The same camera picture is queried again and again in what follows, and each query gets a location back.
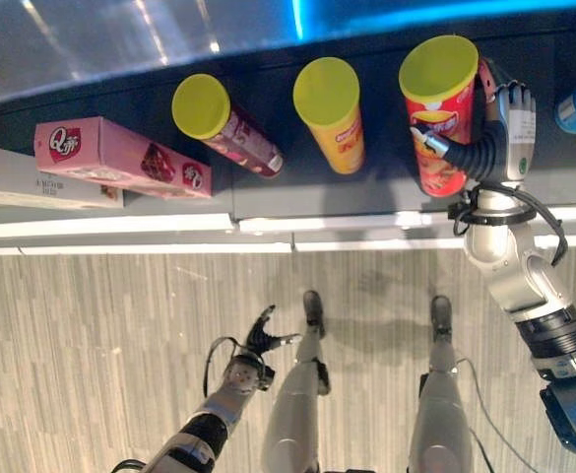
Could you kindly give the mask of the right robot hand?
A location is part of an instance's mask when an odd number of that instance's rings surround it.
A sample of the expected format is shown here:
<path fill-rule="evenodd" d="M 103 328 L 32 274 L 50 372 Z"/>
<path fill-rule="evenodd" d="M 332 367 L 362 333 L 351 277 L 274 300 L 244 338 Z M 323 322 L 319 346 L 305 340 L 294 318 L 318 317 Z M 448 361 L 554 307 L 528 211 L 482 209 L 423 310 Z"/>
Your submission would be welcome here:
<path fill-rule="evenodd" d="M 459 144 L 425 124 L 410 127 L 421 145 L 479 183 L 522 181 L 536 143 L 536 100 L 526 84 L 511 78 L 492 59 L 480 60 L 485 113 L 480 138 Z"/>

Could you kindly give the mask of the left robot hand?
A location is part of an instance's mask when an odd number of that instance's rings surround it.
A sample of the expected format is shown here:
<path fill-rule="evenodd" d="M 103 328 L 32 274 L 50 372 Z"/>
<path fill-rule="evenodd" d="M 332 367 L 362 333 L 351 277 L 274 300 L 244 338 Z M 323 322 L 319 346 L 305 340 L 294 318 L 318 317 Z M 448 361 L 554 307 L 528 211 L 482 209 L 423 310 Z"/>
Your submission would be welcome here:
<path fill-rule="evenodd" d="M 298 333 L 272 335 L 265 331 L 265 326 L 269 322 L 275 309 L 276 306 L 270 304 L 261 312 L 249 330 L 243 347 L 239 350 L 239 355 L 261 363 L 265 353 L 301 340 L 301 335 Z"/>

